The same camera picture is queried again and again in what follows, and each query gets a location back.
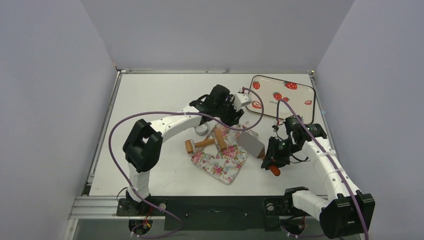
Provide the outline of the white dough piece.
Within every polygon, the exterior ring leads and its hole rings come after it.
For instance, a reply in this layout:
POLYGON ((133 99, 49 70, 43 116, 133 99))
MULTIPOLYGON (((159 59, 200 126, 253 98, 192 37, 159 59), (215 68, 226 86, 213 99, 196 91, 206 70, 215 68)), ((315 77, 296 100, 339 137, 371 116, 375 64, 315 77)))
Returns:
POLYGON ((215 145, 208 145, 203 149, 205 155, 216 156, 219 153, 219 150, 215 145))

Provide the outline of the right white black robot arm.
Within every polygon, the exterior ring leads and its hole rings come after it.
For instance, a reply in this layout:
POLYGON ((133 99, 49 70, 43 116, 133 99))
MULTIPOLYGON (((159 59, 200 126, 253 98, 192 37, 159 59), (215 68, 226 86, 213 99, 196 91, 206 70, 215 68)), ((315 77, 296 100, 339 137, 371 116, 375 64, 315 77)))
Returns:
POLYGON ((274 172, 288 166, 296 153, 302 153, 318 174, 327 198, 317 196, 305 186, 287 188, 282 197, 282 212, 314 217, 329 239, 366 234, 376 205, 373 196, 362 193, 349 178, 322 126, 301 123, 299 119, 290 116, 272 126, 275 133, 285 130, 287 137, 276 135, 268 139, 261 168, 274 172))

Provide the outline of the metal spatula wooden handle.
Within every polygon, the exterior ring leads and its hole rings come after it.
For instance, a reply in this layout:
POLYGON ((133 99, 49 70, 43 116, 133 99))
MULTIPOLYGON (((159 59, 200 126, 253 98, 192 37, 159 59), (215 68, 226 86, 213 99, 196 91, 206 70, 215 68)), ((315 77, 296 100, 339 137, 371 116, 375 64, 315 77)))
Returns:
POLYGON ((252 157, 262 160, 261 168, 269 170, 278 177, 281 174, 279 168, 266 160, 265 145, 247 131, 242 131, 236 138, 236 143, 246 150, 252 157))

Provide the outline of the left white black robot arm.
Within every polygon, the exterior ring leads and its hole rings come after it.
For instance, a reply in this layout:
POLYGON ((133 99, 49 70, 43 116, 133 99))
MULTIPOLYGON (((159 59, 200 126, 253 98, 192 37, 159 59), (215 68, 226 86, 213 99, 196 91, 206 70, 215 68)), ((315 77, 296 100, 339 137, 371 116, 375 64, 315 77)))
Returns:
POLYGON ((251 103, 251 98, 244 92, 232 94, 222 85, 216 85, 210 94, 205 94, 191 101, 176 115, 150 122, 140 119, 135 122, 122 150, 129 167, 131 186, 127 198, 131 199, 129 208, 136 215, 143 215, 149 209, 150 170, 158 163, 162 144, 171 137, 200 125, 212 118, 219 119, 227 126, 239 123, 244 114, 243 107, 251 103))

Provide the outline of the floral pattern tray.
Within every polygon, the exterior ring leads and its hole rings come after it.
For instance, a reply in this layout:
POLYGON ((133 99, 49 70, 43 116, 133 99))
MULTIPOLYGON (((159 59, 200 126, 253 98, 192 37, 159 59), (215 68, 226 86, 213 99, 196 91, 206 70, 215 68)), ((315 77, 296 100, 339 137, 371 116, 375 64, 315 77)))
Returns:
MULTIPOLYGON (((219 123, 211 129, 205 139, 211 139, 214 136, 214 130, 218 128, 222 130, 227 148, 216 156, 204 153, 204 147, 197 148, 193 153, 189 154, 191 162, 203 170, 206 174, 215 178, 225 185, 230 185, 234 182, 239 172, 241 171, 245 161, 249 157, 249 153, 237 144, 237 137, 241 132, 229 129, 219 123)), ((258 138, 258 133, 253 130, 248 130, 248 133, 258 138)))

